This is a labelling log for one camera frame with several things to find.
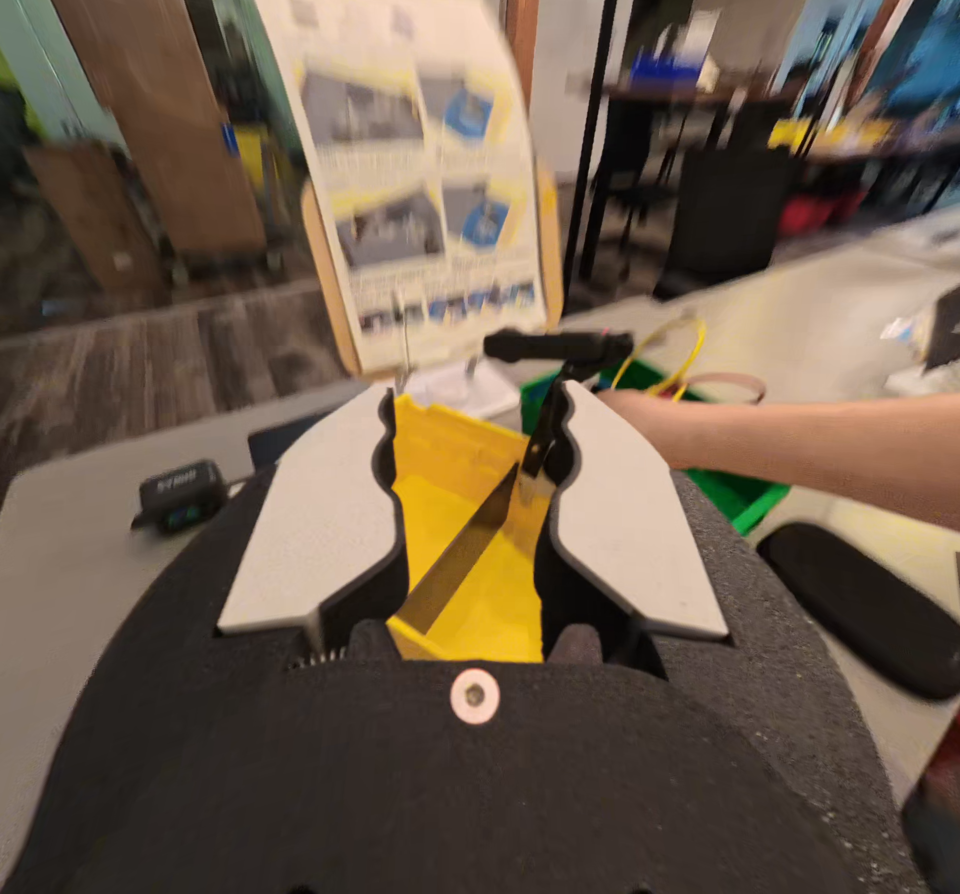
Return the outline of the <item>small black box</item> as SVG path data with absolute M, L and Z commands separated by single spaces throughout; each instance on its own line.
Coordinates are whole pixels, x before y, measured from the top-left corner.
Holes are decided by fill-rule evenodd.
M 141 482 L 139 511 L 131 530 L 153 528 L 172 536 L 220 512 L 229 500 L 221 469 L 210 459 L 201 459 Z

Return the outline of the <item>person's right forearm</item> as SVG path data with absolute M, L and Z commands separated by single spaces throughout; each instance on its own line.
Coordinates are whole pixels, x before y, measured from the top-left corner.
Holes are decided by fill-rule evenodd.
M 638 391 L 599 398 L 670 468 L 805 488 L 959 530 L 957 395 L 771 406 Z

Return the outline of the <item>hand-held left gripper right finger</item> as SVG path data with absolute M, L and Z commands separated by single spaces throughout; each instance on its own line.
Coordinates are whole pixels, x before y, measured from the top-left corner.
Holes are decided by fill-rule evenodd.
M 533 444 L 549 489 L 534 551 L 542 654 L 586 625 L 603 658 L 638 658 L 642 637 L 726 643 L 715 594 L 671 469 L 587 387 L 556 380 Z

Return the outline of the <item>brown tape roll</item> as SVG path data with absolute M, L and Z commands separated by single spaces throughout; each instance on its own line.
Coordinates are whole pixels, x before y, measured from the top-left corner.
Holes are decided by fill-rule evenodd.
M 767 384 L 760 377 L 740 372 L 701 372 L 687 377 L 680 383 L 675 399 L 690 394 L 694 388 L 704 385 L 724 385 L 747 392 L 746 403 L 760 405 L 767 396 Z

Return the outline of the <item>black pole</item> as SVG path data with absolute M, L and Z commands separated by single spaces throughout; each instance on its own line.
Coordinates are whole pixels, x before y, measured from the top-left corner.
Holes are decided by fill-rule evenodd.
M 598 29 L 593 70 L 590 77 L 581 154 L 567 231 L 568 239 L 566 241 L 562 262 L 562 292 L 564 301 L 568 300 L 570 294 L 574 266 L 577 257 L 578 239 L 587 187 L 589 184 L 588 181 L 590 178 L 591 159 L 594 152 L 594 141 L 598 125 L 599 108 L 601 105 L 602 90 L 609 63 L 617 8 L 618 0 L 604 0 Z

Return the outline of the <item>white stand base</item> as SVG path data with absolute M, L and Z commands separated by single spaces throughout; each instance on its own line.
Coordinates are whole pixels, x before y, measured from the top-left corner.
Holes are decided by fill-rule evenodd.
M 422 408 L 445 407 L 476 420 L 495 420 L 521 407 L 520 389 L 486 358 L 413 372 L 402 394 Z

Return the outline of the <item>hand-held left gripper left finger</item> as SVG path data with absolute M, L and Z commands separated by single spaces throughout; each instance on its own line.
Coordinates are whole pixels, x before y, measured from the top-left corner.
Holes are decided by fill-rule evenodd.
M 395 394 L 371 386 L 280 457 L 217 629 L 305 633 L 340 653 L 361 622 L 385 622 L 409 592 Z

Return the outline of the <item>green plastic bin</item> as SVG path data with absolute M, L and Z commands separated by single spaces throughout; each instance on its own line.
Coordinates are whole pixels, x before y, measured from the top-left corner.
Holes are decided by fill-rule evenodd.
M 521 430 L 524 434 L 532 434 L 542 403 L 556 374 L 557 372 L 547 372 L 521 385 L 520 417 Z M 681 382 L 694 374 L 697 373 L 684 374 L 677 385 L 666 388 L 665 395 L 671 400 L 683 403 L 714 403 L 716 399 L 711 396 L 711 391 L 717 385 L 694 388 L 690 394 L 675 399 Z M 665 379 L 665 372 L 642 359 L 637 359 L 630 362 L 630 366 L 627 367 L 616 387 L 618 390 L 646 391 Z M 743 395 L 743 402 L 747 404 L 747 392 L 735 387 L 730 388 L 736 394 Z M 782 502 L 790 490 L 787 485 L 722 471 L 691 468 L 685 474 L 742 537 L 756 528 L 765 516 Z

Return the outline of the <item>blue crate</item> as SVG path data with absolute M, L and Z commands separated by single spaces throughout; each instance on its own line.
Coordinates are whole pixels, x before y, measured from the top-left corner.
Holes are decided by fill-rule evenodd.
M 628 74 L 630 87 L 659 87 L 666 90 L 695 89 L 706 63 L 706 55 L 693 60 L 673 55 L 639 51 Z

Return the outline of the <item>printed instruction sheet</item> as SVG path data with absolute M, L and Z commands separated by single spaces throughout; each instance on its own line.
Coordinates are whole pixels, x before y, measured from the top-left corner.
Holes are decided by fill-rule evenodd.
M 486 0 L 253 0 L 362 372 L 547 325 L 533 142 Z

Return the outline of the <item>yellow plastic bin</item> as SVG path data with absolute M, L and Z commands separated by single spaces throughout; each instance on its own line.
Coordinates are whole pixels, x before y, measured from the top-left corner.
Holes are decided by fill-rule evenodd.
M 410 591 L 467 527 L 525 451 L 527 439 L 445 407 L 394 403 L 394 492 L 401 500 Z M 534 554 L 551 488 L 510 494 L 505 518 L 456 587 L 441 586 L 437 617 L 414 624 L 407 607 L 387 626 L 406 660 L 540 662 L 541 600 Z

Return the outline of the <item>brown cardboard box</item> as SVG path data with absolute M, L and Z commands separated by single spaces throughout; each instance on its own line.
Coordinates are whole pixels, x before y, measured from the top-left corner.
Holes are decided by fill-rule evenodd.
M 117 121 L 218 126 L 185 0 L 51 0 L 98 102 Z

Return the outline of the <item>cardboard box with blue label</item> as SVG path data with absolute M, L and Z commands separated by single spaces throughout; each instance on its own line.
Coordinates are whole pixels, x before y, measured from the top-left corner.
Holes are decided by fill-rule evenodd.
M 210 95 L 150 93 L 128 83 L 111 107 L 162 227 L 176 252 L 263 252 L 266 230 L 225 115 Z

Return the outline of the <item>black cabinet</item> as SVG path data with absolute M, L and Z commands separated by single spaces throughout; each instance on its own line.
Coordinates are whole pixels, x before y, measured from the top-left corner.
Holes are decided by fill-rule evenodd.
M 652 297 L 676 300 L 765 270 L 800 164 L 786 148 L 692 148 Z

